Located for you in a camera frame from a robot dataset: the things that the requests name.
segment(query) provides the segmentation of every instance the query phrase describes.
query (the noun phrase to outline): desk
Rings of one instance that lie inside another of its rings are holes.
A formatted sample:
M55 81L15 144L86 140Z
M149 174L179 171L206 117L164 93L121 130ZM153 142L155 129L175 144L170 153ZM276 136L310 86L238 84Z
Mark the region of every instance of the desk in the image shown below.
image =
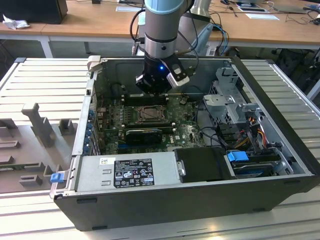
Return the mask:
M275 2L296 4L301 7L307 4L299 0L275 0ZM30 28L19 30L7 29L1 25L0 39L40 41L47 58L53 57L51 41L132 43L129 25L134 12L116 12L117 4L112 2L91 4L91 1L68 0L67 6L68 14L60 25L32 23ZM225 5L215 0L211 10L222 12L225 10L222 7ZM291 49L320 47L320 26L300 25L294 21L285 22L286 14L275 14L280 20L261 20L250 19L243 13L238 13L238 17L235 17L229 9L226 12L220 13L220 16L223 28L230 36L229 46ZM290 16L297 20L302 16L305 17L301 14L290 14ZM221 34L213 32L209 38L209 45L217 45L220 40Z
M281 5L296 5L306 7L310 2L300 0L275 0ZM258 47L258 48L288 48L288 49L318 49L320 47L320 26L309 23L307 25L298 24L295 21L286 22L286 13L275 13L279 20L250 19L246 14L230 3L238 17L220 1L211 4L210 12L220 12L223 29L229 34L229 46L235 47ZM314 18L317 13L311 12ZM299 22L300 18L309 18L306 14L289 14L289 16ZM214 21L219 23L216 14L212 15ZM211 42L220 42L221 34L211 34Z

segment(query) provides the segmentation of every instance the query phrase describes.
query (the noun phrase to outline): blue latch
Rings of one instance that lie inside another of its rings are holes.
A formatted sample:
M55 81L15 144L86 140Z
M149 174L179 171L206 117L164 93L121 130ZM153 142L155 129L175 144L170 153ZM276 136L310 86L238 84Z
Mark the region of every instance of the blue latch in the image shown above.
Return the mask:
M51 174L50 182L51 183L63 183L64 182L64 173L53 173Z
M245 151L232 151L227 154L230 162L248 161L248 155Z
M89 116L93 117L94 115L95 115L95 112L92 109L90 109L89 110Z

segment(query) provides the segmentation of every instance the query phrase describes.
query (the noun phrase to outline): cable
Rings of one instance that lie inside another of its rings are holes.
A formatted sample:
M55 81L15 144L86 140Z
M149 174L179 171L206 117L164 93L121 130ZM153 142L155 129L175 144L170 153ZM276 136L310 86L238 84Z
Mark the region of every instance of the cable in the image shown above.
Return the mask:
M0 45L4 48L4 50L10 55L10 57L15 60L16 58L8 51L8 49L6 48L6 46L4 45L4 43L6 42L7 40L4 40L4 41L0 41Z
M264 2L262 2L262 4L266 4L269 6L269 9L266 9L266 10L271 10L271 9L273 10L274 5L275 5L275 3L273 1L264 1Z
M309 19L307 19L306 17L300 17L300 19L303 21L303 22L299 22L295 19L293 19L292 17L289 17L289 13L287 13L286 17L285 17L285 22L289 22L289 21L294 21L296 22L297 24L301 24L301 25L307 25L309 23Z
M112 88L114 85L119 85L120 88L121 88L121 90L122 90L122 87L121 87L122 84L121 84L120 82L111 83L111 84L110 84L110 92L111 92L111 97L112 97L112 98L115 97L115 92L114 92L114 90L113 90L113 88Z
M193 27L194 27L194 32L195 32L195 37L196 37L195 46L194 46L193 49L192 49L192 50L195 50L195 49L197 48L197 46L198 46L199 38L198 38L198 33L197 33L197 28L196 28L195 20L194 20L194 17L192 16L192 13L191 13L190 10L189 10L189 13L191 14L192 24L193 24Z
M127 144L125 141L122 141L122 140L119 140L119 139L116 142L122 142L124 144Z
M191 43L188 41L188 39L186 39L186 37L178 30L178 34L183 38L183 40L190 46L190 49L192 49L192 45ZM198 53L197 51L195 50L195 48L193 48L193 52L194 52L194 55L196 57L196 65L194 67L194 70L197 69L197 67L199 66L199 56L198 56Z
M4 51L1 48L0 48L0 51L4 55L4 67L5 67L6 70L8 70L8 66L7 66L8 57L7 57L7 55L4 53Z
M183 90L181 91L181 93L182 94L188 94L188 93L185 93L184 91L185 90L187 90L188 88L195 88L195 89L198 89L198 91L200 92L200 93L202 93L203 95L206 95L207 93L204 93L204 91L202 91L198 86L196 86L196 85L187 85L187 86L185 86L184 88L183 88Z
M82 3L82 2L91 2L92 0L82 0L82 1L79 1L79 0L72 0L72 1L75 1L75 2L78 2L78 3ZM112 4L117 4L116 1L104 1L104 0L101 0L101 2L104 2L104 3L112 3Z
M215 21L214 21L214 19L213 19L213 17L212 17L212 15L214 15L214 14L217 14L217 15L218 15L220 26L218 26L218 25L215 23ZM223 29L221 17L220 17L220 15L219 15L218 13L216 13L216 12L210 13L210 17L211 17L211 19L212 19L212 21L213 21L214 26L215 26L217 29L220 30L221 35L222 35L221 42L220 42L219 46L217 47L217 50L218 50L218 51L219 51L219 49L221 48L222 43L224 42L224 48L223 48L223 50L221 51L221 54L220 54L220 56L221 56L222 54L224 54L224 52L225 52L226 49L227 49L227 46L228 46L228 43L229 43L229 34Z
M142 4L141 5L141 10L143 10L144 9L144 4ZM137 39L137 37L138 37L138 32L139 32L139 24L138 24L138 26L137 26L137 28L136 28L136 32L135 32L135 39Z
M137 42L138 39L136 39L136 38L134 37L134 34L133 34L133 32L132 32L132 28L133 28L133 25L134 25L134 22L135 22L137 16L138 16L140 13L143 13L143 12L145 12L145 11L146 11L145 9L141 9L141 10L137 11L137 12L135 13L135 15L133 16L131 22L130 22L130 36L131 36L131 38L133 39L133 41L135 41L135 42Z

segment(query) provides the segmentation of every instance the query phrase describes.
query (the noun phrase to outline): warning label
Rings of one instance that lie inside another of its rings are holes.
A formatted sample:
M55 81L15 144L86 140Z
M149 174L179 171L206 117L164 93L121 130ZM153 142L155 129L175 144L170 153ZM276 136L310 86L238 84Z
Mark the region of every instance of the warning label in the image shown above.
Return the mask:
M114 187L155 185L151 158L114 161Z

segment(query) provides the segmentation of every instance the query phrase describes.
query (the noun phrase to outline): metal slats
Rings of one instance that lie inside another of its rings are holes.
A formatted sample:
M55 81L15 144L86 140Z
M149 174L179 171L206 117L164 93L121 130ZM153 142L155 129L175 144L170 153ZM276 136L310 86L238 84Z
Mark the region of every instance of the metal slats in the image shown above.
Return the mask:
M86 83L86 76L70 76L70 77L12 77L11 83Z
M79 120L86 86L86 59L28 58L20 63L0 91L0 119L30 125L24 104L38 103L39 114L51 124Z
M244 60L243 64L260 84L278 110L283 114L291 127L310 149L316 159L320 160L320 119L319 116L294 92L285 79L274 71L266 62ZM244 87L251 102L255 103L250 91Z
M34 66L24 66L21 65L19 67L19 71L28 71L28 72L39 72L39 71L88 71L87 66L79 66L79 65L72 65L72 66L65 66L65 65L54 65L54 66L45 66L41 65L41 67L34 65Z
M85 89L86 82L10 83L6 89Z

